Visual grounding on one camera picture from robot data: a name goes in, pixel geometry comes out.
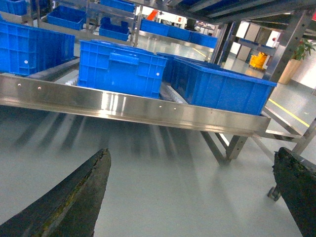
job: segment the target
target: stainless steel shelf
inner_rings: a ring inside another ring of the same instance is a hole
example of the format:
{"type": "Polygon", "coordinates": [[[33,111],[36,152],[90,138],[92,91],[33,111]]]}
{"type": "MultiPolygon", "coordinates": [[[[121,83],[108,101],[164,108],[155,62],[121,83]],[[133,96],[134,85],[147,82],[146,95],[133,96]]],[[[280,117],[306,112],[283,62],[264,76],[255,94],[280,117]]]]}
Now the stainless steel shelf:
{"type": "Polygon", "coordinates": [[[18,24],[24,24],[24,23],[28,23],[28,22],[32,23],[32,21],[33,21],[31,18],[31,15],[29,15],[29,14],[25,14],[23,16],[18,16],[18,15],[14,15],[14,14],[0,11],[0,15],[2,16],[2,18],[4,20],[9,21],[9,22],[13,22],[13,23],[18,23],[18,24]]]}
{"type": "Polygon", "coordinates": [[[246,46],[248,48],[252,48],[254,50],[266,53],[267,55],[273,56],[275,54],[275,52],[276,52],[275,48],[267,48],[267,47],[265,47],[262,44],[255,44],[253,42],[246,42],[246,41],[244,41],[244,39],[236,37],[236,36],[232,36],[232,41],[236,42],[236,43],[239,43],[239,44],[241,44],[243,46],[246,46]]]}
{"type": "Polygon", "coordinates": [[[48,81],[0,75],[0,104],[200,131],[252,136],[270,118],[48,81]]]}
{"type": "Polygon", "coordinates": [[[221,2],[220,0],[200,0],[188,6],[182,4],[182,0],[127,1],[213,25],[283,14],[296,9],[306,9],[316,4],[315,0],[248,0],[218,6],[217,3],[221,2]]]}
{"type": "Polygon", "coordinates": [[[126,42],[126,41],[122,41],[122,40],[118,40],[118,39],[108,38],[105,36],[95,35],[95,34],[92,34],[90,32],[86,32],[85,30],[77,31],[77,30],[62,27],[62,26],[52,25],[52,24],[47,23],[46,17],[42,18],[42,21],[41,21],[39,27],[43,28],[43,29],[51,30],[51,31],[58,31],[61,33],[74,35],[74,36],[76,36],[77,40],[105,40],[105,41],[110,41],[110,42],[114,42],[114,43],[131,45],[131,42],[126,42]]]}
{"type": "MultiPolygon", "coordinates": [[[[59,2],[61,5],[68,5],[68,6],[79,6],[81,8],[86,9],[87,7],[87,1],[86,0],[56,0],[56,2],[59,2]]],[[[97,12],[107,13],[114,16],[120,16],[125,21],[128,21],[129,18],[134,19],[134,13],[123,11],[121,9],[105,6],[98,3],[89,3],[89,10],[94,10],[97,12]]]]}
{"type": "Polygon", "coordinates": [[[199,49],[199,50],[204,50],[207,52],[213,52],[213,50],[214,50],[213,48],[202,46],[202,45],[199,45],[196,43],[190,43],[190,42],[186,42],[183,40],[174,39],[174,38],[170,38],[167,36],[156,35],[156,34],[152,34],[152,33],[145,32],[145,31],[139,31],[139,35],[149,37],[149,38],[154,38],[157,40],[163,40],[163,41],[168,42],[168,43],[176,43],[176,44],[184,45],[187,47],[191,47],[191,48],[195,48],[195,49],[199,49]]]}

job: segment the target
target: plant pot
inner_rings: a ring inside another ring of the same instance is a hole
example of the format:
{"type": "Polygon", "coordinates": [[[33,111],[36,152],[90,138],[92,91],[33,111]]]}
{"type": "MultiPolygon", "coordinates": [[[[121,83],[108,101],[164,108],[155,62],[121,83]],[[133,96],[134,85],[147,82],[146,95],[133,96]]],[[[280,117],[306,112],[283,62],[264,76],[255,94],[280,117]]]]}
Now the plant pot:
{"type": "Polygon", "coordinates": [[[291,59],[287,63],[287,65],[284,69],[284,72],[282,73],[278,82],[281,84],[287,85],[301,64],[302,64],[302,61],[298,61],[296,59],[291,59]]]}

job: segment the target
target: metal support bar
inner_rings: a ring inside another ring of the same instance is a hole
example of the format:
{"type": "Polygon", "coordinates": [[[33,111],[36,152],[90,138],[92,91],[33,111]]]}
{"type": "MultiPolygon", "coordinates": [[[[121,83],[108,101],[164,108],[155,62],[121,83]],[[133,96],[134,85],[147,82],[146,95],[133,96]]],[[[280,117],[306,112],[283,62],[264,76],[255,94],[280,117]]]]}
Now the metal support bar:
{"type": "Polygon", "coordinates": [[[218,140],[222,143],[223,147],[227,149],[227,147],[229,146],[229,141],[224,136],[224,134],[216,132],[215,135],[218,138],[218,140]]]}
{"type": "Polygon", "coordinates": [[[245,47],[248,47],[248,48],[251,48],[251,49],[263,52],[263,53],[265,53],[267,55],[273,56],[276,53],[276,49],[275,48],[265,47],[265,45],[257,44],[257,43],[254,43],[254,42],[248,42],[248,40],[245,40],[245,39],[237,37],[237,36],[231,37],[231,41],[239,43],[239,44],[241,44],[241,45],[243,45],[245,47]]]}
{"type": "Polygon", "coordinates": [[[234,135],[232,140],[228,142],[223,134],[221,136],[219,133],[216,133],[215,135],[226,150],[226,155],[224,156],[222,152],[218,149],[217,145],[208,132],[201,131],[201,134],[219,163],[223,161],[231,161],[233,159],[237,159],[243,145],[247,141],[247,137],[234,135]]]}
{"type": "Polygon", "coordinates": [[[267,22],[260,22],[260,21],[250,21],[252,24],[256,24],[262,28],[266,28],[266,29],[273,29],[273,30],[280,30],[280,31],[284,31],[287,28],[287,25],[285,24],[280,24],[280,23],[267,23],[267,22]]]}
{"type": "Polygon", "coordinates": [[[37,14],[37,19],[38,19],[38,27],[40,27],[40,0],[35,0],[36,1],[36,14],[37,14]]]}
{"type": "Polygon", "coordinates": [[[49,68],[45,71],[41,71],[32,75],[29,75],[27,78],[35,80],[44,80],[44,81],[55,81],[62,76],[69,73],[70,70],[77,69],[79,66],[79,58],[71,60],[67,63],[58,65],[54,68],[49,68]]]}
{"type": "Polygon", "coordinates": [[[139,31],[140,31],[140,24],[142,22],[142,14],[143,14],[143,6],[140,6],[139,13],[137,16],[137,22],[134,30],[134,47],[137,47],[138,45],[138,36],[139,36],[139,31]]]}
{"type": "Polygon", "coordinates": [[[221,0],[201,0],[198,1],[196,4],[194,4],[193,6],[191,6],[189,8],[189,12],[196,12],[199,10],[202,10],[208,6],[212,6],[218,2],[220,2],[221,0]]]}
{"type": "Polygon", "coordinates": [[[294,12],[263,79],[278,82],[287,62],[291,59],[309,25],[314,12],[315,8],[294,12]]]}
{"type": "Polygon", "coordinates": [[[253,0],[253,1],[244,2],[243,4],[240,4],[238,2],[235,6],[226,6],[217,11],[214,11],[214,13],[208,14],[208,17],[213,18],[216,16],[221,16],[221,15],[229,14],[229,13],[240,11],[240,10],[245,10],[250,7],[259,6],[259,5],[269,3],[272,1],[274,0],[253,0]]]}
{"type": "Polygon", "coordinates": [[[303,150],[308,146],[308,144],[311,142],[311,140],[316,135],[316,118],[311,123],[310,127],[306,130],[306,132],[303,135],[303,138],[296,144],[296,146],[293,149],[293,152],[300,155],[303,150]]]}
{"type": "Polygon", "coordinates": [[[262,111],[265,112],[269,117],[271,117],[278,124],[280,124],[283,128],[285,128],[286,131],[290,132],[291,134],[301,136],[301,133],[298,132],[296,128],[294,128],[288,121],[283,119],[280,115],[278,115],[272,109],[265,106],[262,111]]]}
{"type": "Polygon", "coordinates": [[[228,45],[228,39],[231,37],[234,27],[235,27],[235,23],[228,23],[228,24],[225,24],[224,27],[222,28],[220,36],[218,38],[218,42],[216,44],[216,47],[212,54],[212,58],[210,60],[211,63],[221,65],[222,56],[224,55],[226,51],[226,48],[228,45]]]}
{"type": "Polygon", "coordinates": [[[90,16],[89,16],[89,5],[90,5],[90,0],[87,0],[86,1],[86,10],[85,10],[85,13],[87,15],[87,18],[86,18],[86,22],[85,22],[85,28],[86,28],[86,31],[88,32],[89,31],[89,28],[90,28],[90,16]]]}
{"type": "Polygon", "coordinates": [[[215,63],[215,59],[217,58],[217,55],[220,53],[220,47],[226,41],[226,38],[224,37],[224,35],[225,35],[227,27],[228,27],[227,24],[222,25],[219,36],[217,37],[217,43],[216,43],[216,46],[213,50],[210,63],[215,63]]]}
{"type": "Polygon", "coordinates": [[[183,0],[170,0],[170,1],[168,1],[168,5],[170,6],[170,7],[175,7],[175,6],[177,6],[180,2],[182,2],[183,0]]]}
{"type": "Polygon", "coordinates": [[[237,159],[248,137],[234,135],[226,149],[227,159],[237,159]]]}
{"type": "Polygon", "coordinates": [[[281,14],[276,16],[268,16],[268,17],[261,17],[252,19],[251,21],[256,22],[266,22],[266,23],[275,23],[275,24],[288,24],[291,20],[290,14],[281,14]]]}
{"type": "MultiPolygon", "coordinates": [[[[237,31],[238,31],[238,29],[239,29],[240,23],[241,23],[240,21],[235,22],[235,26],[234,26],[234,29],[232,30],[232,36],[231,36],[231,37],[233,37],[233,36],[235,36],[235,35],[237,34],[237,31]]],[[[231,52],[232,46],[233,46],[233,42],[228,39],[228,43],[227,43],[227,46],[226,46],[226,50],[225,50],[225,52],[222,54],[221,59],[220,59],[220,62],[221,62],[221,63],[225,63],[225,62],[227,61],[228,55],[229,55],[229,53],[231,52]]]]}
{"type": "Polygon", "coordinates": [[[277,132],[272,130],[267,130],[264,133],[258,134],[260,137],[275,139],[275,140],[281,140],[285,142],[295,142],[298,143],[302,140],[301,135],[293,135],[293,134],[287,134],[284,132],[277,132]]]}

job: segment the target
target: green plant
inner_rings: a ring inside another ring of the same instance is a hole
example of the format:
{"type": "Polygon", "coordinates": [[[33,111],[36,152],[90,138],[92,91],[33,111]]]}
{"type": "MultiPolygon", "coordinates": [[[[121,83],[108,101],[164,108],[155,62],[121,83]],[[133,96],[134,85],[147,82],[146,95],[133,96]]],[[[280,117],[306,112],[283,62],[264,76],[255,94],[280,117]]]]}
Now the green plant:
{"type": "Polygon", "coordinates": [[[292,58],[298,61],[300,61],[301,59],[304,60],[306,56],[306,52],[308,52],[310,55],[311,50],[316,51],[314,47],[316,47],[316,44],[309,42],[307,39],[302,39],[299,42],[297,49],[294,51],[292,58]]]}

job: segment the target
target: caster wheel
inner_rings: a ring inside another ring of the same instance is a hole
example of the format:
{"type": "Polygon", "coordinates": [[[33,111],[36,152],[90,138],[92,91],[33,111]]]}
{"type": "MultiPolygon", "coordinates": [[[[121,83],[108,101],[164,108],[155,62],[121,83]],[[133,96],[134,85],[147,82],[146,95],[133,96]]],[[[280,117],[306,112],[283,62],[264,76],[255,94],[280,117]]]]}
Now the caster wheel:
{"type": "Polygon", "coordinates": [[[275,187],[272,187],[270,191],[268,192],[267,196],[271,198],[272,200],[277,201],[281,197],[281,192],[275,187]]]}

